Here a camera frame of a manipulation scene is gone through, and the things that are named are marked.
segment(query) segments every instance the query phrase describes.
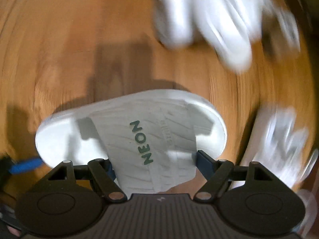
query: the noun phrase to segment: ridged gray surface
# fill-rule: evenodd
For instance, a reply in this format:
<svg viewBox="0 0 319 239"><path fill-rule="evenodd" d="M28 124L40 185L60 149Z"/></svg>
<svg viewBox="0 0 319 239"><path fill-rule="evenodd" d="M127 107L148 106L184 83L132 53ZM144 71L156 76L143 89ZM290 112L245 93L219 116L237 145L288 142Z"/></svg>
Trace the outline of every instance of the ridged gray surface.
<svg viewBox="0 0 319 239"><path fill-rule="evenodd" d="M111 205L92 227L65 239L249 239L223 223L211 205L190 200L187 194L133 195ZM297 239L295 234L282 237ZM38 239L26 235L23 239Z"/></svg>

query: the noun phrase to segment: white slide sandal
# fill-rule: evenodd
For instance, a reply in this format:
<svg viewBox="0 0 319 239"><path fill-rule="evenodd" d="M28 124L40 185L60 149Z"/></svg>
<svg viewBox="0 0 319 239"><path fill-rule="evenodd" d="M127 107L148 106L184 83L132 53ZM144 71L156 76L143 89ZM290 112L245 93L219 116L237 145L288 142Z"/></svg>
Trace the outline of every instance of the white slide sandal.
<svg viewBox="0 0 319 239"><path fill-rule="evenodd" d="M293 108L261 107L240 165L248 166L251 161L260 162L292 188L300 181L302 150L309 133L307 128L294 131L295 120ZM233 182L231 188L244 183Z"/></svg>
<svg viewBox="0 0 319 239"><path fill-rule="evenodd" d="M235 72L247 70L252 51L245 23L229 0L194 0L194 21L220 59Z"/></svg>
<svg viewBox="0 0 319 239"><path fill-rule="evenodd" d="M191 0L154 0L154 26L165 47L191 45L195 33Z"/></svg>
<svg viewBox="0 0 319 239"><path fill-rule="evenodd" d="M53 114L36 133L39 155L50 167L109 158L122 190L167 191L195 177L193 153L217 158L227 140L225 123L201 96L150 90Z"/></svg>

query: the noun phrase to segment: wooden floor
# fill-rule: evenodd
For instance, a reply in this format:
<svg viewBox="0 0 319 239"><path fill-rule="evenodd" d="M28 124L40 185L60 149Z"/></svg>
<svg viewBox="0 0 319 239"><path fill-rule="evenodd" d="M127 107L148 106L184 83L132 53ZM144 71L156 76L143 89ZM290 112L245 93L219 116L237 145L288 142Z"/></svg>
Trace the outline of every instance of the wooden floor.
<svg viewBox="0 0 319 239"><path fill-rule="evenodd" d="M168 51L155 39L152 0L0 0L0 152L36 156L34 134L56 111L155 88L183 89L210 100L225 120L222 158L238 161L256 110L293 106L297 127L315 136L315 96L307 48L281 61L253 45L247 73L225 69L205 43ZM12 177L5 191L24 192L49 168ZM173 192L196 191L200 175Z"/></svg>

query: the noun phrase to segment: blurred white object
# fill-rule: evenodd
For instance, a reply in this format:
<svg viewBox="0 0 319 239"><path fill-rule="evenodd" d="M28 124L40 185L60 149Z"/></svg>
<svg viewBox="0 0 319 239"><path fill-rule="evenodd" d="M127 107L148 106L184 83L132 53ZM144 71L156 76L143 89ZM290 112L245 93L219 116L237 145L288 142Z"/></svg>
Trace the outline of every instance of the blurred white object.
<svg viewBox="0 0 319 239"><path fill-rule="evenodd" d="M261 38L262 12L280 17L285 38L291 43L285 28L295 23L278 10L271 0L154 0L154 24L160 42L168 48L186 46L199 33L215 48L218 56L233 71L242 72L251 65L251 41Z"/></svg>
<svg viewBox="0 0 319 239"><path fill-rule="evenodd" d="M310 174L312 168L314 167L317 159L318 159L319 151L315 149L310 155L304 169L299 173L299 182L303 182Z"/></svg>
<svg viewBox="0 0 319 239"><path fill-rule="evenodd" d="M180 90L150 90L59 112L41 123L35 137L50 167L109 158L128 197L193 179L193 153L203 150L216 159L226 140L214 106Z"/></svg>
<svg viewBox="0 0 319 239"><path fill-rule="evenodd" d="M308 138L307 128L293 131L296 114L293 108L259 109L242 166L260 162L289 188L300 181L302 150ZM233 182L232 188L244 182Z"/></svg>
<svg viewBox="0 0 319 239"><path fill-rule="evenodd" d="M191 0L154 0L154 25L159 41L167 48L194 41Z"/></svg>
<svg viewBox="0 0 319 239"><path fill-rule="evenodd" d="M315 151L316 153L314 153L313 155L316 155L318 157L318 149L316 149ZM314 185L312 186L312 190L307 191L302 189L297 191L297 195L302 199L306 208L306 215L299 229L299 232L301 233L302 238L306 238L318 214L318 203L316 201L318 188L319 188L319 169L317 170Z"/></svg>

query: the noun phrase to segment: blue cable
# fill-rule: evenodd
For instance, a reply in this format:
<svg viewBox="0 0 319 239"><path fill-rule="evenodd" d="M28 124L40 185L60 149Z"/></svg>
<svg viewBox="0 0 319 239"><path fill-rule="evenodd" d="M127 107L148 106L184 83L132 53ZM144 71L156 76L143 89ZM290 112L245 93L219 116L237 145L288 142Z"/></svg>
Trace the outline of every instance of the blue cable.
<svg viewBox="0 0 319 239"><path fill-rule="evenodd" d="M26 161L21 161L18 162L17 164L13 165L10 169L9 172L12 175L15 174L20 174L23 172L29 172L32 171L43 164L43 161L41 158L33 158L33 159L28 159Z"/></svg>

